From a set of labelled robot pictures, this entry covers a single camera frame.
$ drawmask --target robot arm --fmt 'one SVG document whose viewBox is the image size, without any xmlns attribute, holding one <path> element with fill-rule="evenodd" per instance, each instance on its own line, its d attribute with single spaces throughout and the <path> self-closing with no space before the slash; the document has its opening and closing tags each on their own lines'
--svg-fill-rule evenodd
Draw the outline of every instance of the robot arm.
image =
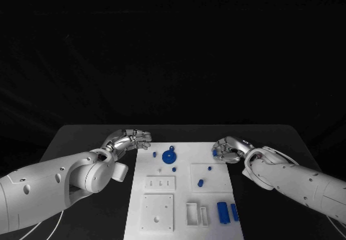
<svg viewBox="0 0 346 240">
<path fill-rule="evenodd" d="M 0 178 L 0 234 L 51 218 L 98 193 L 111 178 L 121 182 L 127 166 L 117 161 L 127 150 L 147 150 L 150 141 L 149 132 L 118 130 L 101 148 L 39 162 Z"/>
<path fill-rule="evenodd" d="M 273 148 L 254 146 L 235 137 L 225 137 L 212 147 L 216 160 L 238 163 L 245 158 L 242 174 L 267 190 L 276 189 L 309 208 L 346 224 L 346 182 L 300 166 Z"/>
</svg>

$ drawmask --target metallic robotic hand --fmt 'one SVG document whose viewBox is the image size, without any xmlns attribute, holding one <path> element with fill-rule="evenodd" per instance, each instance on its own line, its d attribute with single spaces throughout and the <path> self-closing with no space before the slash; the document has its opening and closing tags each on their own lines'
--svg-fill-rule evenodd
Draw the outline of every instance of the metallic robotic hand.
<svg viewBox="0 0 346 240">
<path fill-rule="evenodd" d="M 111 179 L 123 182 L 126 151 L 149 149 L 152 134 L 118 130 L 101 148 L 25 166 L 0 178 L 0 234 L 23 229 L 98 193 Z"/>
<path fill-rule="evenodd" d="M 222 138 L 212 146 L 214 159 L 238 163 L 242 174 L 267 190 L 276 189 L 309 208 L 346 224 L 346 182 L 317 172 L 276 149 L 255 148 L 237 137 Z"/>
</svg>

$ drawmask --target white platform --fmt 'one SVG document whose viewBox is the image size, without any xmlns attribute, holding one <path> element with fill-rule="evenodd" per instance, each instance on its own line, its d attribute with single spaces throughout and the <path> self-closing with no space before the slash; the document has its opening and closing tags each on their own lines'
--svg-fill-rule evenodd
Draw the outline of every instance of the white platform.
<svg viewBox="0 0 346 240">
<path fill-rule="evenodd" d="M 165 240 L 244 240 L 242 216 L 239 216 L 239 221 L 235 221 L 232 216 L 231 204 L 235 203 L 232 186 L 229 185 L 229 193 L 196 193 L 192 189 L 192 164 L 218 164 L 219 166 L 212 170 L 224 167 L 218 174 L 225 180 L 228 166 L 214 159 L 212 147 L 215 142 L 153 142 L 150 144 L 149 150 L 139 149 L 137 153 L 124 240 L 163 240 L 163 238 Z M 170 149 L 170 146 L 175 146 L 176 162 L 166 164 L 163 152 Z M 175 190 L 146 190 L 147 176 L 175 176 Z M 173 195 L 173 232 L 140 231 L 141 213 L 146 212 L 143 211 L 144 194 Z M 221 224 L 218 202 L 227 202 L 229 224 Z M 186 203 L 198 203 L 199 226 L 196 227 L 186 226 Z M 206 207 L 206 227 L 202 227 L 201 207 Z"/>
</svg>

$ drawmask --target white cable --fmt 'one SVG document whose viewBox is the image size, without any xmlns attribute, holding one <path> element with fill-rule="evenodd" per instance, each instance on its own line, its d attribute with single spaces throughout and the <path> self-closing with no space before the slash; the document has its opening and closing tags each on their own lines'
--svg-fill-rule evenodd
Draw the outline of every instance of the white cable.
<svg viewBox="0 0 346 240">
<path fill-rule="evenodd" d="M 61 212 L 59 221 L 58 221 L 58 223 L 56 223 L 55 229 L 54 229 L 54 231 L 52 231 L 52 233 L 51 233 L 51 235 L 49 235 L 49 237 L 48 237 L 46 240 L 49 240 L 49 238 L 52 237 L 52 235 L 54 235 L 54 233 L 55 233 L 55 230 L 56 230 L 58 225 L 59 225 L 61 220 L 62 220 L 62 216 L 64 216 L 64 211 Z M 33 230 L 36 229 L 36 227 L 38 227 L 41 224 L 42 224 L 42 222 L 35 226 L 35 228 L 30 230 L 30 232 L 29 232 L 19 240 L 23 240 L 23 239 L 26 238 L 26 236 L 33 232 Z"/>
<path fill-rule="evenodd" d="M 273 149 L 271 147 L 267 147 L 265 148 L 274 150 L 277 153 L 280 153 L 284 157 L 287 157 L 297 165 L 300 165 L 286 154 L 283 154 L 278 150 Z M 335 229 L 339 231 L 339 233 L 342 234 L 342 236 L 346 238 L 345 234 L 342 233 L 340 229 L 338 228 L 338 226 L 335 225 L 333 221 L 330 220 L 330 217 L 326 215 L 329 221 L 332 222 L 333 224 L 333 227 Z"/>
</svg>

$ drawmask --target blue disc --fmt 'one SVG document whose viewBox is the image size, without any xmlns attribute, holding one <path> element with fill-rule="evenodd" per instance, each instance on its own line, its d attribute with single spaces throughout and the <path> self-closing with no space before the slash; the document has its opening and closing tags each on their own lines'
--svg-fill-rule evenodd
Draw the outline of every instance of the blue disc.
<svg viewBox="0 0 346 240">
<path fill-rule="evenodd" d="M 176 153 L 173 152 L 175 147 L 170 146 L 169 149 L 170 149 L 170 150 L 167 150 L 167 151 L 162 154 L 162 160 L 163 160 L 163 162 L 165 162 L 166 164 L 172 164 L 172 163 L 176 161 L 176 159 L 178 159 L 178 155 L 176 155 Z"/>
</svg>

